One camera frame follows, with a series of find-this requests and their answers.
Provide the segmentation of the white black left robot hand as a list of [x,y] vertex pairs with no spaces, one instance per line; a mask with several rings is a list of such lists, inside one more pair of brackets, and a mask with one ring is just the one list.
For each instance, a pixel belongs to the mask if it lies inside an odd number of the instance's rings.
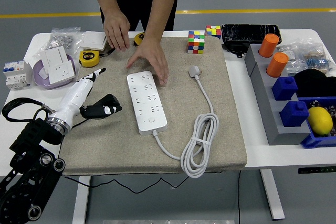
[[96,78],[105,71],[106,68],[98,69],[75,82],[62,98],[56,112],[49,116],[48,122],[60,124],[70,130],[73,127],[73,119],[78,114],[85,119],[100,119],[121,111],[118,99],[111,94],[107,94],[94,105],[83,106]]

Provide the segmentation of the person's left hand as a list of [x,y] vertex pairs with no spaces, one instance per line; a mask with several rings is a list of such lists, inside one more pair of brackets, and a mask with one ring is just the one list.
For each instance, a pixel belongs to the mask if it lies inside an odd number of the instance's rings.
[[140,58],[144,58],[150,63],[159,78],[160,85],[165,85],[169,77],[169,68],[161,47],[161,41],[145,36],[135,53],[128,60],[126,67],[130,68]]

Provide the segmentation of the person's right hand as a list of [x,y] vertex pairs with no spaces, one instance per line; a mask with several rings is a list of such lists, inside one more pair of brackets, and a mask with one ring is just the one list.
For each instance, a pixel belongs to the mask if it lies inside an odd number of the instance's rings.
[[120,10],[112,10],[103,14],[103,28],[110,47],[125,51],[130,47],[128,34],[130,23],[128,19]]

